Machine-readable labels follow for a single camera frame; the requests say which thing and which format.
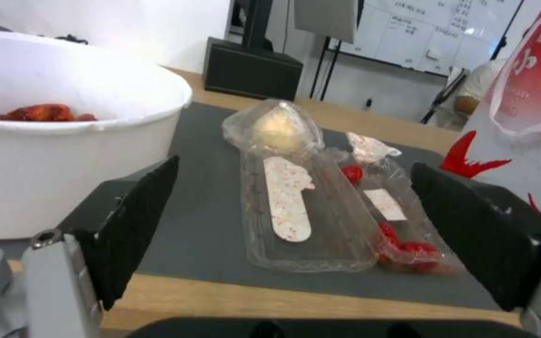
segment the plastic tray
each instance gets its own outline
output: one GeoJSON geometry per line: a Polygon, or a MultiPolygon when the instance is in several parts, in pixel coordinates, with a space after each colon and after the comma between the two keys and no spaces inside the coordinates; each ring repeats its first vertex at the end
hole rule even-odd
{"type": "Polygon", "coordinates": [[[252,263],[292,272],[373,267],[371,239],[378,225],[329,154],[290,159],[305,167],[315,184],[314,190],[302,191],[312,235],[299,243],[279,238],[272,229],[262,159],[242,152],[241,160],[245,246],[252,263]]]}
{"type": "MultiPolygon", "coordinates": [[[[348,163],[354,163],[354,159],[350,158],[348,163]]],[[[394,160],[385,158],[376,164],[363,165],[363,170],[363,179],[356,184],[355,188],[371,216],[378,222],[388,221],[402,242],[427,242],[435,246],[440,253],[438,255],[417,255],[383,246],[381,254],[387,255],[391,263],[395,263],[395,265],[388,264],[388,267],[403,270],[412,268],[413,271],[415,270],[415,264],[421,264],[423,266],[424,263],[425,267],[427,266],[426,263],[436,263],[435,268],[431,269],[434,271],[451,271],[454,268],[460,267],[460,261],[457,256],[444,242],[442,237],[440,237],[432,222],[427,217],[421,200],[415,191],[412,190],[412,183],[404,169],[394,160]],[[367,190],[386,190],[397,201],[402,214],[406,216],[406,220],[386,220],[377,207],[364,194],[364,191],[367,190]]]]}

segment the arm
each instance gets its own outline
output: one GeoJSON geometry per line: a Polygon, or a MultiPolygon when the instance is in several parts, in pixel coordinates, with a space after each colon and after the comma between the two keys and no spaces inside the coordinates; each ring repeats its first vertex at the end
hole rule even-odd
{"type": "Polygon", "coordinates": [[[455,109],[462,111],[467,115],[473,114],[475,108],[477,108],[477,105],[479,105],[479,100],[473,98],[472,96],[463,95],[456,97],[455,109]]]}

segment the white shirt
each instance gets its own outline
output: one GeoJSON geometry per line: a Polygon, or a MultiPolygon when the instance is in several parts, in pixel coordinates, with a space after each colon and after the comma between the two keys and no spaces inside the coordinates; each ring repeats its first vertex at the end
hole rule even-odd
{"type": "Polygon", "coordinates": [[[506,61],[507,59],[492,60],[475,68],[466,77],[456,96],[470,96],[481,101],[506,61]]]}

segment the screw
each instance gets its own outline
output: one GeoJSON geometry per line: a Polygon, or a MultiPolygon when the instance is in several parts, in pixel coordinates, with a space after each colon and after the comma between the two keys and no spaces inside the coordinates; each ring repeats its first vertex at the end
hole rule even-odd
{"type": "Polygon", "coordinates": [[[31,248],[35,250],[45,248],[51,244],[62,242],[62,240],[62,231],[60,229],[41,231],[31,238],[31,248]]]}

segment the black monitor stand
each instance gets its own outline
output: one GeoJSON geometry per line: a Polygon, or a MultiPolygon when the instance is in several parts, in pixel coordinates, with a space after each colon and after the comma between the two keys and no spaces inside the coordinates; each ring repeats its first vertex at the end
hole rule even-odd
{"type": "Polygon", "coordinates": [[[294,100],[302,62],[264,49],[272,0],[250,0],[241,45],[208,38],[204,88],[256,99],[294,100]]]}

